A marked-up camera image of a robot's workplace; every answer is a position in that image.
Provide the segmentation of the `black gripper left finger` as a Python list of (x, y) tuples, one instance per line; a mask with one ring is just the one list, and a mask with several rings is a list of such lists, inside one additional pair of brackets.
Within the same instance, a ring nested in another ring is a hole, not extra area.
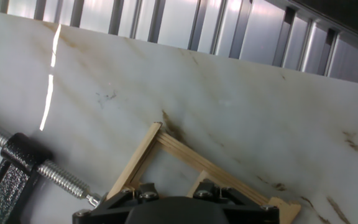
[(138, 205), (160, 198), (154, 183), (141, 184), (137, 189), (124, 188), (94, 210), (80, 210), (72, 215), (72, 224), (125, 224), (130, 212)]

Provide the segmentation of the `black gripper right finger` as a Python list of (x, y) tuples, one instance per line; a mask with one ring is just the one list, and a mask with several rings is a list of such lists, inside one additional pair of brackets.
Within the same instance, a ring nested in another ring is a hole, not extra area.
[(193, 199), (218, 206), (228, 223), (279, 224), (279, 208), (270, 204), (259, 205), (233, 187), (218, 187), (209, 180), (200, 182)]

